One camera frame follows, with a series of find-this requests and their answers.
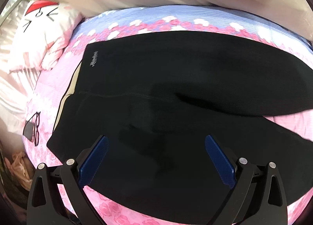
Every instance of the eyeglasses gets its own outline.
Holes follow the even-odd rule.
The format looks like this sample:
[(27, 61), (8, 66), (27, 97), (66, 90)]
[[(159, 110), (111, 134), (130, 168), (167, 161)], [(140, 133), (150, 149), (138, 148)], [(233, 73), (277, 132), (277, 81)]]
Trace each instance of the eyeglasses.
[(40, 112), (36, 112), (35, 114), (33, 114), (33, 116), (26, 122), (26, 124), (30, 121), (32, 121), (32, 119), (34, 118), (34, 116), (36, 116), (35, 119), (35, 124), (34, 124), (34, 128), (33, 128), (33, 138), (31, 140), (31, 142), (34, 142), (35, 146), (37, 146), (39, 144), (39, 124), (40, 124)]

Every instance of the pink pillowcase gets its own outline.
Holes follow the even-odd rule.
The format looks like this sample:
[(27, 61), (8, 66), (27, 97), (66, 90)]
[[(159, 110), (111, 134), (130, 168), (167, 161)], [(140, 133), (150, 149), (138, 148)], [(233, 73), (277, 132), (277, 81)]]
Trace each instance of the pink pillowcase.
[(8, 72), (30, 68), (51, 70), (81, 20), (82, 14), (68, 4), (31, 1), (12, 43)]

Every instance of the embroidered logo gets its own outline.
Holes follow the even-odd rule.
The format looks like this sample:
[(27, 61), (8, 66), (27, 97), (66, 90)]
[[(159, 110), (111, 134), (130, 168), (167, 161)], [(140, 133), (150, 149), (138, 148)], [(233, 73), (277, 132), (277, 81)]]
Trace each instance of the embroidered logo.
[(90, 66), (94, 66), (96, 64), (97, 57), (98, 57), (98, 51), (94, 52), (94, 55), (92, 56), (92, 60), (91, 60)]

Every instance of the black fabric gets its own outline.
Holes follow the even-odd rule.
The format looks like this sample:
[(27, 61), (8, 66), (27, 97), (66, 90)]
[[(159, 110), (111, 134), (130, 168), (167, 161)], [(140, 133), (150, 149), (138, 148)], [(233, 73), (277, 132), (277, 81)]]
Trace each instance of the black fabric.
[(293, 55), (230, 35), (89, 44), (47, 147), (64, 162), (106, 135), (93, 189), (153, 217), (206, 224), (229, 191), (205, 150), (214, 134), (252, 163), (275, 162), (291, 204), (313, 186), (313, 143), (258, 115), (312, 108), (312, 80)]

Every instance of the pink bedding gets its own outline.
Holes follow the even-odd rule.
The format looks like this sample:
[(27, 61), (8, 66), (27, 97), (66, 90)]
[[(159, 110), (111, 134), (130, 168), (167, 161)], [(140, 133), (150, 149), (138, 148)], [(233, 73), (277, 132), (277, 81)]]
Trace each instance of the pink bedding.
[[(39, 163), (44, 162), (48, 166), (56, 166), (61, 165), (61, 162), (50, 152), (50, 150), (46, 147), (46, 143), (49, 137), (52, 134), (54, 121), (56, 119), (58, 107), (60, 104), (60, 100), (66, 89), (69, 85), (71, 77), (73, 75), (74, 70), (82, 59), (83, 52), (85, 46), (90, 42), (95, 41), (105, 41), (110, 39), (111, 37), (123, 37), (127, 35), (134, 35), (149, 31), (155, 31), (158, 27), (159, 30), (169, 31), (171, 29), (171, 25), (179, 26), (179, 20), (172, 21), (172, 23), (164, 23), (164, 21), (160, 20), (156, 22), (154, 25), (148, 27), (143, 26), (142, 29), (139, 26), (134, 26), (131, 31), (125, 31), (129, 28), (129, 26), (115, 26), (112, 29), (105, 29), (101, 33), (91, 32), (88, 35), (78, 35), (75, 39), (73, 39), (69, 46), (65, 49), (63, 55), (60, 57), (58, 64), (49, 72), (43, 71), (38, 79), (37, 86), (35, 88), (34, 96), (31, 102), (28, 104), (28, 113), (27, 117), (29, 118), (36, 111), (40, 111), (40, 141), (37, 147), (34, 146), (33, 143), (29, 142), (26, 138), (24, 138), (24, 144), (26, 148), (26, 152), (29, 155), (30, 160), (34, 164), (34, 166), (38, 166)], [(193, 23), (186, 24), (185, 29), (195, 30), (198, 28), (198, 25), (194, 25)], [(313, 58), (307, 58), (303, 56), (301, 51), (295, 50), (295, 48), (290, 48), (288, 43), (286, 44), (275, 44), (272, 41), (265, 41), (261, 39), (258, 34), (248, 33), (247, 31), (242, 30), (238, 32), (233, 32), (232, 27), (227, 27), (226, 29), (207, 29), (205, 26), (201, 29), (203, 31), (208, 32), (220, 32), (231, 35), (237, 35), (241, 37), (246, 37), (250, 39), (254, 39), (263, 43), (267, 43), (272, 46), (277, 46), (281, 49), (284, 49), (288, 52), (293, 53), (298, 58), (302, 59), (305, 63), (307, 63), (310, 67), (313, 65)], [(313, 111), (304, 111), (298, 114), (288, 115), (288, 116), (280, 116), (280, 117), (270, 117), (269, 120), (290, 129), (303, 138), (307, 138), (313, 140)], [(66, 192), (62, 185), (59, 186), (62, 199), (65, 203), (65, 206), (73, 211), (71, 204), (68, 200)], [(126, 207), (123, 207), (114, 201), (102, 196), (97, 193), (93, 189), (89, 187), (84, 188), (85, 193), (90, 199), (91, 203), (97, 210), (97, 212), (101, 215), (104, 221), (108, 225), (170, 225), (174, 224), (168, 221), (162, 221), (160, 219), (152, 218), (133, 210), (130, 210)], [(299, 199), (297, 202), (288, 206), (288, 224), (292, 224), (298, 216), (302, 213), (303, 209), (306, 207), (310, 198), (313, 196), (313, 189), (311, 189), (305, 196)]]

